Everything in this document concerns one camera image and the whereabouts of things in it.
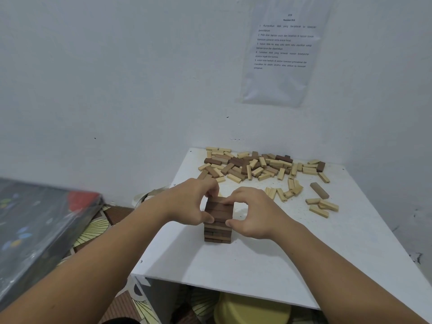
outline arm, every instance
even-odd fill
[[[241,187],[225,203],[248,204],[246,219],[226,224],[275,241],[288,255],[330,323],[425,324],[420,316],[280,209],[262,190]]]
[[[215,179],[189,179],[143,202],[1,312],[0,323],[97,323],[159,229],[212,223],[200,202],[218,193]]]

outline paper sheet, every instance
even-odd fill
[[[256,0],[242,102],[299,107],[333,0]]]

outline forearm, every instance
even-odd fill
[[[277,230],[274,241],[293,261],[331,323],[425,323],[291,218]]]
[[[97,323],[165,224],[150,199],[57,267],[0,314],[5,323]]]

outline left hand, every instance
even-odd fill
[[[214,218],[208,212],[200,210],[200,204],[203,196],[218,196],[218,194],[219,184],[214,178],[203,180],[190,178],[150,200],[157,200],[161,207],[164,207],[167,222],[198,225],[203,222],[214,222]]]

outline white table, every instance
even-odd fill
[[[204,158],[204,149],[191,148],[171,186],[198,177],[197,168]],[[331,183],[325,184],[318,176],[298,173],[303,192],[287,202],[281,202],[276,196],[275,202],[397,299],[432,322],[432,287],[428,281],[347,170],[341,165],[326,164],[324,172]],[[330,211],[329,218],[325,219],[308,210],[305,199],[318,197],[309,186],[311,182],[318,182],[327,191],[328,200],[339,205],[339,212]],[[288,190],[286,177],[283,181],[274,177],[262,182],[246,180],[241,184],[227,179],[220,184],[220,193],[229,196],[239,186]],[[205,208],[206,202],[204,198],[201,209]],[[247,205],[234,205],[234,218],[244,219],[246,214]],[[132,273],[319,308],[293,263],[272,241],[246,238],[233,231],[231,244],[213,244],[204,242],[203,231],[203,224],[166,224]]]

